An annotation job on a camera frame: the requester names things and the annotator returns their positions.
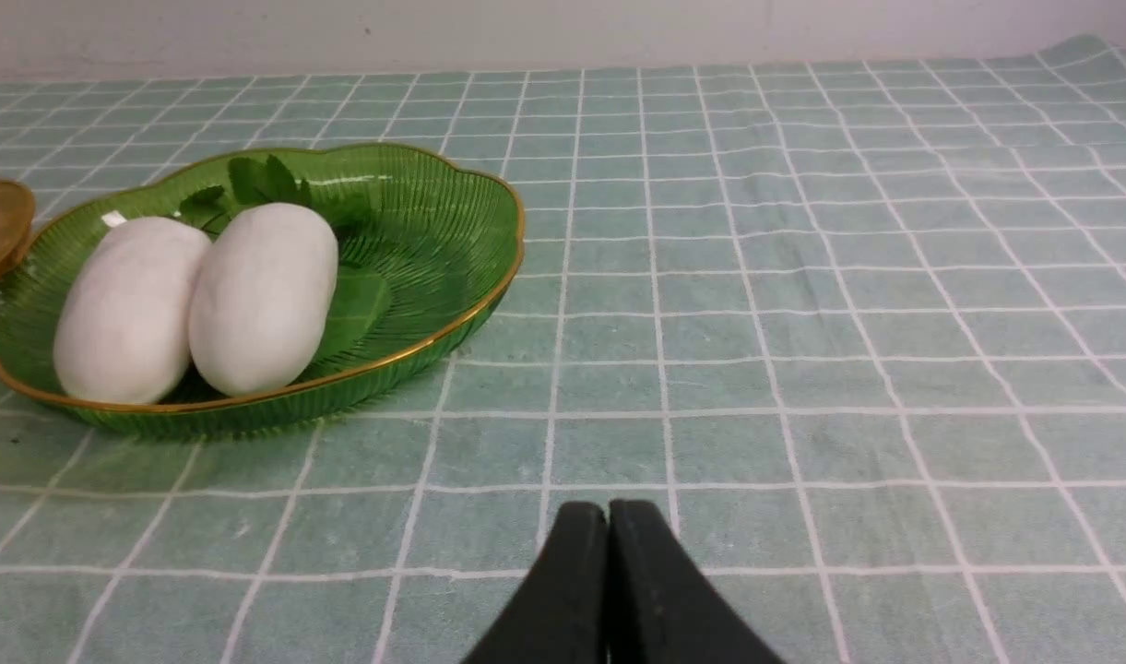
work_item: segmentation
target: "plate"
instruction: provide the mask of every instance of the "plate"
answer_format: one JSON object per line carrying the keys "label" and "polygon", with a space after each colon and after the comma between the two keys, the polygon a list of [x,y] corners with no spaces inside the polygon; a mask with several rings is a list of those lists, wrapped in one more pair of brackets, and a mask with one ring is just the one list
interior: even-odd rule
{"label": "plate", "polygon": [[[235,214],[245,206],[233,198],[231,161],[263,162],[269,156],[309,181],[313,209],[330,222],[325,210],[339,210],[339,287],[348,270],[379,273],[391,294],[385,314],[278,391],[223,396],[191,370],[158,404],[66,396],[52,361],[55,327],[74,276],[107,233],[108,219],[115,219],[109,213],[127,218],[179,216],[208,232],[221,231],[213,222],[181,215],[182,203],[222,187],[220,203]],[[87,201],[18,248],[33,215],[28,190],[0,181],[1,382],[90,424],[144,437],[259,432],[345,411],[390,391],[485,323],[521,264],[525,234],[521,201],[506,181],[393,143],[213,156],[155,185]]]}

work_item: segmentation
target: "leaf-shaped plate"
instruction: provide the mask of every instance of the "leaf-shaped plate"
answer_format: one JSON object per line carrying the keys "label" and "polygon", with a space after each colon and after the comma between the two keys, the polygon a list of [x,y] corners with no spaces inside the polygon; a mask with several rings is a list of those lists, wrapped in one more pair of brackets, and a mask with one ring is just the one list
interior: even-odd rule
{"label": "leaf-shaped plate", "polygon": [[[173,216],[182,201],[207,187],[230,191],[230,160],[262,162],[267,155],[279,156],[294,176],[309,181],[314,209],[364,210],[351,215],[360,219],[356,226],[339,219],[342,270],[385,279],[385,315],[356,338],[345,333],[343,321],[337,323],[331,334],[338,339],[325,346],[327,351],[336,346],[334,352],[318,358],[296,383],[279,391],[232,398],[187,377],[153,405],[66,396],[50,349],[66,290],[108,230],[102,215]],[[369,203],[369,214],[361,201]],[[253,432],[313,420],[388,391],[488,320],[521,263],[524,230],[521,203],[504,181],[457,169],[419,147],[367,143],[213,156],[155,185],[88,201],[37,232],[0,273],[0,378],[89,423],[149,437]]]}

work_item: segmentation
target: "white oval food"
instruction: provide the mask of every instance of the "white oval food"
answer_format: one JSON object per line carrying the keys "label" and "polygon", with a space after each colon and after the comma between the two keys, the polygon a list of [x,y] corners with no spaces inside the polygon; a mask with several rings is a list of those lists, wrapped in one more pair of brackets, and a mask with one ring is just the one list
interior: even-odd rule
{"label": "white oval food", "polygon": [[155,403],[190,366],[187,321],[212,244],[196,227],[142,217],[108,231],[74,278],[54,337],[70,396]]}
{"label": "white oval food", "polygon": [[288,203],[243,210],[197,276],[197,373],[227,396],[287,386],[318,352],[336,285],[338,239],[321,215]]}

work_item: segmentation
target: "white wall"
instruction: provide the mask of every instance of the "white wall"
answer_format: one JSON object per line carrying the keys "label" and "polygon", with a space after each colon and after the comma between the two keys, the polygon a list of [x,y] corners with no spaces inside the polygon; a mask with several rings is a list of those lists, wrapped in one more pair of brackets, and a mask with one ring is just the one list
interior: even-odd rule
{"label": "white wall", "polygon": [[0,79],[1010,55],[1126,0],[0,0]]}

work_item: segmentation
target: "white grid line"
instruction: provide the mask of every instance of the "white grid line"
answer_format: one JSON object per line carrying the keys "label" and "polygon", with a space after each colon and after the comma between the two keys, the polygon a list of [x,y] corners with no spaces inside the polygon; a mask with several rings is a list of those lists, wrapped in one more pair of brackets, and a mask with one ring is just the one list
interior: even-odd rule
{"label": "white grid line", "polygon": [[271,541],[268,542],[268,550],[263,551],[262,559],[259,562],[259,568],[252,577],[251,584],[247,586],[247,592],[242,594],[242,600],[239,601],[239,609],[235,610],[234,620],[231,622],[231,630],[226,632],[226,641],[222,647],[221,664],[230,664],[231,658],[234,656],[234,650],[239,646],[239,636],[242,634],[242,623],[247,621],[247,613],[250,612],[251,604],[254,604],[256,594],[258,594],[260,585],[267,578],[268,572],[271,571],[272,563],[276,562],[276,553],[279,550],[280,542],[284,541],[284,533],[288,530],[288,522],[292,521],[293,513],[296,512],[301,487],[304,487],[304,479],[309,477],[309,472],[313,469],[313,457],[318,452],[319,442],[321,442],[321,432],[323,432],[323,422],[318,421],[318,424],[313,427],[313,436],[309,440],[309,449],[305,450],[301,472],[296,474],[296,483],[293,484],[293,491],[288,492],[288,500],[284,502],[284,510],[280,512],[279,522],[276,524]]}
{"label": "white grid line", "polygon": [[[644,80],[637,70],[637,93],[640,97],[640,126],[644,126]],[[649,173],[649,141],[646,135],[640,134],[640,159],[644,181],[650,181]],[[654,218],[652,218],[652,186],[644,188],[645,226],[649,234],[649,282],[652,289],[652,331],[654,331],[654,343],[656,344],[656,379],[659,379],[660,411],[669,412],[669,378],[664,370],[664,337],[662,335],[662,324],[660,322],[660,279],[656,278],[656,234]],[[662,448],[664,449],[664,483],[667,483],[667,497],[669,500],[669,526],[676,537],[681,533],[680,508],[677,503],[677,470],[673,461],[673,424],[668,415],[660,420],[660,433],[662,433]]]}
{"label": "white grid line", "polygon": [[565,327],[566,320],[563,314],[566,312],[566,298],[568,298],[568,272],[571,269],[571,237],[574,236],[574,198],[575,191],[579,189],[579,185],[575,183],[574,178],[579,176],[579,127],[581,118],[583,118],[583,86],[587,81],[583,80],[584,72],[580,72],[579,75],[579,113],[574,117],[574,131],[575,141],[574,149],[571,154],[571,190],[568,197],[568,213],[566,213],[566,232],[563,236],[563,272],[560,273],[558,278],[558,307],[557,307],[557,327],[554,330],[554,367],[551,369],[551,386],[549,386],[549,405],[548,413],[549,418],[546,420],[546,442],[545,450],[543,454],[543,492],[542,497],[538,500],[537,504],[537,533],[534,537],[534,542],[538,548],[546,542],[546,532],[549,527],[549,488],[546,488],[547,484],[551,483],[554,473],[554,438],[557,434],[557,419],[555,419],[555,413],[557,413],[558,404],[558,383],[562,379],[562,360],[563,360],[563,327]]}
{"label": "white grid line", "polygon": [[20,519],[18,519],[18,521],[15,522],[12,529],[9,529],[9,532],[6,532],[5,537],[1,538],[0,556],[1,553],[6,550],[6,547],[9,546],[9,542],[14,541],[14,538],[18,537],[18,533],[23,532],[24,527],[26,527],[26,524],[30,522],[32,519],[34,519],[34,515],[38,513],[39,509],[43,508],[45,501],[47,501],[48,497],[53,495],[52,492],[54,487],[57,486],[59,481],[62,479],[62,476],[65,475],[68,470],[72,469],[72,467],[74,467],[74,464],[79,463],[79,459],[82,458],[83,452],[87,451],[87,446],[90,445],[91,437],[93,436],[95,436],[95,430],[88,431],[82,438],[82,440],[79,441],[79,446],[74,449],[74,452],[72,452],[72,455],[70,455],[70,458],[66,459],[64,466],[61,467],[61,469],[59,469],[50,478],[48,483],[45,484],[45,487],[39,488],[39,491],[37,492],[37,497],[34,500],[33,503],[30,503],[30,508],[28,508],[26,510],[26,513],[23,513],[23,517],[20,517]]}
{"label": "white grid line", "polygon": [[[1107,575],[1109,569],[1098,564],[974,564],[968,567],[974,575]],[[1115,569],[1126,575],[1126,564],[1118,564]],[[841,564],[819,568],[811,567],[699,567],[705,576],[811,576],[824,572],[829,576],[909,576],[909,575],[959,575],[964,568],[958,564],[885,564],[884,566],[863,567],[856,564]],[[361,569],[359,572],[339,572],[330,575],[267,575],[263,583],[270,584],[330,584],[356,580],[377,580],[378,577],[432,576],[445,580],[520,580],[528,569],[447,569],[439,567],[419,567],[406,569],[379,568]],[[150,569],[129,567],[123,572],[109,567],[95,567],[90,564],[72,564],[59,567],[48,564],[0,564],[0,575],[119,575],[123,577],[167,577],[168,580],[230,580],[252,581],[256,575],[247,572],[226,572],[220,569]]]}
{"label": "white grid line", "polygon": [[[474,75],[468,75],[468,81],[465,83],[465,90],[467,90],[471,84],[473,84]],[[408,96],[410,96],[412,87],[406,90]],[[456,107],[456,116],[453,116],[452,123],[448,125],[448,131],[444,135],[444,143],[440,144],[440,151],[444,151],[444,145],[448,143],[448,137],[452,135],[453,126],[456,126],[456,118],[461,117],[461,105]],[[440,386],[440,398],[436,403],[436,414],[431,418],[431,432],[428,437],[427,454],[423,458],[423,466],[420,468],[420,476],[418,483],[415,483],[415,491],[411,494],[410,512],[406,515],[406,522],[403,524],[403,537],[399,542],[399,554],[395,556],[395,569],[402,571],[406,567],[406,556],[410,555],[411,541],[415,537],[415,526],[419,523],[419,510],[423,505],[423,496],[427,492],[427,486],[429,477],[431,475],[431,464],[436,461],[436,447],[440,441],[440,430],[441,423],[444,423],[444,410],[448,401],[448,394],[452,391],[452,377],[456,374],[456,358],[458,352],[453,352],[448,358],[448,367],[444,375],[444,385]],[[386,591],[386,604],[383,608],[382,614],[382,627],[378,631],[378,640],[374,645],[374,655],[369,661],[373,664],[382,664],[383,658],[386,656],[386,644],[390,641],[391,626],[394,623],[395,610],[399,605],[399,591],[402,587],[402,577],[395,575],[390,580],[390,587]]]}
{"label": "white grid line", "polygon": [[87,613],[87,619],[83,621],[82,629],[79,629],[79,637],[74,638],[74,646],[70,648],[70,655],[66,656],[66,664],[77,664],[79,657],[83,655],[83,648],[87,647],[87,639],[91,636],[91,630],[95,628],[95,622],[99,620],[99,616],[104,613],[104,608],[108,604],[108,600],[111,600],[111,594],[115,593],[116,585],[119,585],[120,577],[124,576],[124,572],[132,567],[132,564],[138,558],[141,551],[145,550],[145,546],[149,545],[153,539],[153,533],[157,532],[157,527],[161,526],[161,521],[166,518],[166,513],[170,510],[170,505],[173,503],[173,499],[178,496],[181,487],[185,486],[186,479],[190,477],[190,470],[195,466],[197,455],[202,452],[202,443],[195,442],[193,449],[190,450],[190,456],[186,458],[186,463],[182,464],[181,473],[178,474],[178,478],[173,482],[173,486],[170,487],[170,492],[166,494],[166,499],[161,500],[161,506],[157,509],[153,519],[145,526],[144,532],[140,535],[136,539],[136,544],[133,545],[132,550],[128,555],[124,557],[116,566],[108,584],[105,585],[104,591],[99,593],[96,598],[95,604],[91,605],[91,610]]}
{"label": "white grid line", "polygon": [[[817,87],[820,87],[820,80],[817,80]],[[780,129],[780,127],[777,127],[777,131],[781,132],[783,135],[783,129]],[[849,142],[849,144],[854,145],[854,137],[849,135],[849,132],[848,129],[846,129],[844,125],[842,125],[842,131],[846,132],[846,140]],[[864,163],[864,165],[867,171],[870,170],[867,164]],[[790,159],[787,160],[787,167],[789,167],[793,170],[793,172],[795,172],[796,167]],[[820,224],[816,222],[816,215],[813,213],[812,207],[807,208],[807,218],[810,218],[810,222],[812,223],[813,227],[820,230]],[[838,260],[837,260],[837,253],[833,252],[832,241],[824,235],[822,235],[821,237],[823,239],[824,243],[824,252],[829,257],[829,264],[831,264],[832,268],[837,268]],[[846,306],[849,307],[850,311],[852,311],[854,297],[849,293],[849,286],[846,285],[844,278],[841,278],[840,272],[835,273],[835,279],[838,281],[838,288],[841,290],[841,297],[844,298]],[[878,359],[878,351],[876,351],[876,349],[874,348],[874,341],[870,339],[869,332],[866,331],[866,326],[863,323],[860,315],[854,314],[854,324],[858,329],[858,334],[860,334],[863,338],[863,344],[866,346],[867,352],[869,352],[870,357],[874,358],[874,367],[878,371],[879,377],[882,377],[883,379],[884,387],[886,387],[887,396],[890,396],[891,402],[895,404],[896,407],[900,409],[903,407],[903,401],[900,400],[899,392],[895,391],[894,384],[891,380],[891,375],[887,374],[886,367],[884,367],[882,360]],[[1001,638],[997,634],[997,627],[993,623],[992,614],[990,614],[989,612],[989,605],[985,604],[984,596],[981,595],[981,586],[980,584],[976,583],[976,577],[973,577],[972,575],[971,563],[968,563],[967,556],[964,554],[964,546],[960,542],[957,529],[955,529],[955,522],[951,521],[949,510],[947,510],[947,504],[944,502],[944,497],[942,495],[940,495],[939,488],[936,487],[933,484],[933,478],[932,475],[930,475],[928,463],[926,463],[924,458],[922,457],[922,454],[920,454],[920,447],[918,447],[917,442],[914,441],[914,434],[911,430],[911,423],[908,421],[908,419],[905,419],[905,416],[900,416],[900,430],[903,432],[903,439],[905,440],[905,442],[908,442],[908,449],[911,452],[911,457],[915,463],[918,470],[920,470],[920,477],[922,477],[929,484],[928,492],[930,499],[932,499],[932,502],[935,504],[935,511],[938,513],[940,523],[944,527],[944,532],[947,535],[947,538],[949,539],[951,554],[955,556],[955,559],[957,559],[957,564],[962,568],[962,576],[964,577],[964,583],[968,590],[968,594],[971,594],[972,604],[976,609],[976,614],[981,618],[981,625],[984,627],[985,637],[989,639],[990,646],[992,646],[993,655],[997,656],[997,659],[1001,664],[1009,664],[1010,661],[1009,656],[1006,654],[1006,647],[1001,644]]]}
{"label": "white grid line", "polygon": [[[765,105],[767,105],[763,91],[758,88],[758,80],[756,83],[757,92],[761,96],[761,98],[765,98]],[[695,84],[697,84],[698,88],[698,101],[701,104],[701,109],[706,110],[706,98],[701,96],[701,82],[695,79]],[[706,128],[709,129],[709,115],[705,116],[705,122]],[[781,143],[785,142],[780,126],[777,126],[777,135],[780,137]],[[715,138],[713,132],[711,132],[711,151],[717,151],[717,140]],[[714,156],[714,161],[715,172],[717,172],[718,176],[718,188],[720,194],[722,195],[722,200],[729,203],[731,201],[731,194],[729,192],[726,180],[722,177],[722,162],[717,155]],[[786,163],[787,168],[795,173],[792,161],[787,160]],[[803,189],[799,189],[801,186],[798,178],[794,177],[794,181],[796,183],[797,191],[803,197],[804,191]],[[729,227],[731,227],[732,243],[734,243],[735,249],[735,260],[739,261],[739,269],[742,270],[743,266],[747,264],[747,259],[743,255],[743,246],[739,239],[739,226],[735,223],[735,213],[729,205],[726,206],[726,222]],[[824,609],[829,614],[829,627],[831,627],[831,630],[833,631],[833,646],[837,647],[838,659],[841,662],[849,662],[849,644],[846,640],[844,625],[841,621],[841,612],[840,609],[838,609],[837,596],[833,595],[833,583],[823,572],[824,555],[823,551],[821,551],[821,535],[816,530],[816,520],[813,517],[812,504],[810,503],[810,500],[807,500],[807,492],[804,491],[803,487],[803,475],[802,472],[799,472],[799,461],[796,458],[795,442],[793,440],[792,427],[789,421],[787,421],[787,412],[785,411],[785,402],[783,402],[780,383],[778,383],[777,370],[775,370],[772,358],[770,358],[771,353],[768,348],[768,340],[763,324],[761,324],[760,316],[757,314],[758,308],[760,307],[757,305],[756,291],[751,288],[751,279],[742,276],[742,282],[743,291],[747,295],[748,306],[751,308],[751,324],[753,329],[756,329],[756,337],[758,344],[760,346],[760,355],[763,356],[763,365],[768,377],[768,384],[772,387],[772,400],[775,404],[777,404],[777,410],[780,412],[778,419],[780,419],[780,433],[783,437],[783,445],[785,445],[787,466],[790,469],[793,482],[796,484],[796,501],[799,505],[799,513],[802,514],[802,519],[804,521],[804,530],[806,530],[807,533],[807,542],[810,544],[810,549],[812,550],[813,564],[815,564],[816,568],[820,571],[817,573],[817,583],[821,585],[821,595],[823,596]]]}
{"label": "white grid line", "polygon": [[[777,409],[770,409],[769,416],[777,416]],[[1019,413],[994,413],[999,416],[1018,416]],[[894,416],[894,413],[877,416]],[[932,479],[937,487],[942,488],[980,488],[980,491],[994,491],[994,488],[1056,488],[1060,486],[1072,488],[1126,488],[1126,479],[1064,479],[1061,483],[1046,479]],[[667,492],[669,483],[547,483],[546,487],[551,492],[624,492],[631,488],[649,488],[649,491]],[[885,487],[928,487],[924,479],[909,477],[893,479],[866,479],[866,481],[839,481],[839,479],[802,479],[796,483],[672,483],[672,487],[680,492],[698,491],[734,491],[734,492],[786,492],[789,488],[816,488],[817,491],[863,491],[863,488],[885,488]],[[419,484],[378,484],[373,487],[302,487],[294,492],[297,496],[351,496],[360,494],[402,494],[414,492]],[[425,494],[456,494],[456,495],[483,495],[499,493],[540,493],[540,483],[529,484],[482,484],[482,486],[448,487],[440,484],[425,484]],[[168,496],[175,499],[196,497],[224,497],[232,500],[270,500],[286,499],[293,496],[292,488],[267,488],[259,492],[238,492],[231,488],[193,488],[191,491],[168,493],[168,492],[90,492],[82,488],[60,488],[60,487],[30,487],[11,486],[11,484],[0,484],[0,493],[17,495],[47,495],[54,497],[69,497],[99,501],[151,501],[162,500]]]}

